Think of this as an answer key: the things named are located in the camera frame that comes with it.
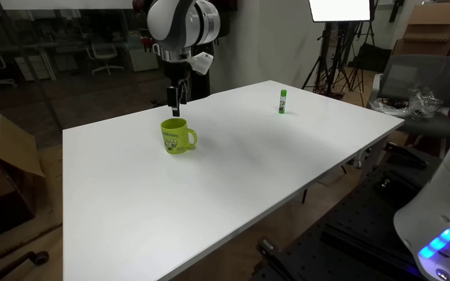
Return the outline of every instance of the softbox light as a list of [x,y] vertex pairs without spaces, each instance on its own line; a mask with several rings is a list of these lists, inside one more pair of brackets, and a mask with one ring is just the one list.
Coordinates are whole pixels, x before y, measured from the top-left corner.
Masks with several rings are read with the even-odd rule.
[[371,20],[369,0],[310,0],[315,21]]

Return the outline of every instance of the white robot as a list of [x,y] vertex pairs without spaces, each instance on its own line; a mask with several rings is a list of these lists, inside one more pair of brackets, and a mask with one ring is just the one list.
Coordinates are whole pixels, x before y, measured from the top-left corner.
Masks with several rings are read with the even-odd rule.
[[[190,62],[207,73],[213,56],[191,56],[191,46],[218,37],[218,9],[207,0],[158,0],[149,11],[155,53],[168,62]],[[429,279],[450,281],[450,151],[432,181],[396,217],[397,234]]]

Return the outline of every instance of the white table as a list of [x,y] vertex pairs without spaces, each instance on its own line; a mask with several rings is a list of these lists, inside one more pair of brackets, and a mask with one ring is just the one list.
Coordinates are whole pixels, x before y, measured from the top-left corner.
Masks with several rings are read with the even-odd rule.
[[168,106],[65,131],[65,279],[172,278],[402,123],[274,81],[182,112],[199,143],[180,156]]

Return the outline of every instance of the dark floor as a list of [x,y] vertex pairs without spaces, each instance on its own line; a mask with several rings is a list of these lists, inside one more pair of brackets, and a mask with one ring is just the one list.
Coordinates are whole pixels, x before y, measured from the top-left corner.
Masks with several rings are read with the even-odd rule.
[[16,89],[2,86],[0,114],[36,135],[38,146],[46,148],[61,143],[65,128],[143,110],[160,98],[166,98],[166,79],[157,70],[63,75],[41,84],[19,82]]

